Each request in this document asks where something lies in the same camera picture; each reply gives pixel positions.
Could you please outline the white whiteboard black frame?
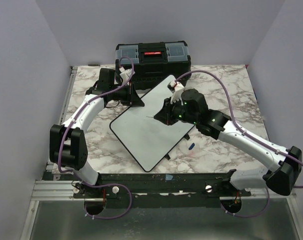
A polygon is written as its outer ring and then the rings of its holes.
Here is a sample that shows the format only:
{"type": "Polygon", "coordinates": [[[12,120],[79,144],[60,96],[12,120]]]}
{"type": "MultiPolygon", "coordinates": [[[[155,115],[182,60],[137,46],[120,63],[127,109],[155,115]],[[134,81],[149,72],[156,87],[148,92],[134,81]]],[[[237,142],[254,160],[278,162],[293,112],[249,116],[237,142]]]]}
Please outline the white whiteboard black frame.
{"type": "Polygon", "coordinates": [[[183,138],[193,125],[177,122],[167,126],[154,118],[172,96],[167,85],[176,78],[169,75],[141,97],[144,107],[129,107],[109,128],[145,172],[150,172],[183,138]]]}

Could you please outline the blue marker cap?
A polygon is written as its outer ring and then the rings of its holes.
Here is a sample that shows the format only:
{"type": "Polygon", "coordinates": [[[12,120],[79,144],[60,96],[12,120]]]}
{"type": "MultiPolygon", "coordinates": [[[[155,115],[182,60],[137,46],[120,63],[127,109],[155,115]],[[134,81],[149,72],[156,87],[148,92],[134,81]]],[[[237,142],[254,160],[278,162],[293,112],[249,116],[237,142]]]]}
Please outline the blue marker cap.
{"type": "Polygon", "coordinates": [[[195,143],[192,143],[190,146],[189,146],[189,150],[192,150],[193,148],[195,147],[195,143]]]}

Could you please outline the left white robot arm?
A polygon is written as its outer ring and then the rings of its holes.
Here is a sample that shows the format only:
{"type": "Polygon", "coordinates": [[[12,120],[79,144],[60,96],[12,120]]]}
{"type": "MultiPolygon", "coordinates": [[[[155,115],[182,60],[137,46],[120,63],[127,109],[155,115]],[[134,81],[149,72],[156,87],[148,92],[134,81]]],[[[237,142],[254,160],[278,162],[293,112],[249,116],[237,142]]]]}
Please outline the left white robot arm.
{"type": "Polygon", "coordinates": [[[85,192],[92,198],[103,190],[100,174],[88,163],[85,134],[95,117],[111,101],[124,106],[143,107],[132,83],[132,69],[122,69],[122,83],[115,83],[116,72],[102,68],[98,80],[86,92],[81,105],[63,124],[54,124],[49,132],[49,160],[57,164],[60,173],[72,173],[85,185],[85,192]]]}

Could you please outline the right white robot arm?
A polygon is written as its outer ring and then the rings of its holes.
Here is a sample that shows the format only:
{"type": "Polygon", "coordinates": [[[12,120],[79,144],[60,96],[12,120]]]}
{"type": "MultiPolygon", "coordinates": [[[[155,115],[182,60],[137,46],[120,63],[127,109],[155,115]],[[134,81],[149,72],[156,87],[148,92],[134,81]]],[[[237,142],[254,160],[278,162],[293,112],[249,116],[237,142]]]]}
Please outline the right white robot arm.
{"type": "Polygon", "coordinates": [[[178,121],[193,124],[203,135],[228,143],[263,165],[252,170],[231,170],[230,178],[221,184],[227,196],[247,188],[269,188],[288,196],[301,172],[302,151],[299,148],[278,146],[236,127],[230,116],[210,109],[204,95],[196,89],[185,90],[176,102],[166,98],[153,118],[167,126],[178,121]]]}

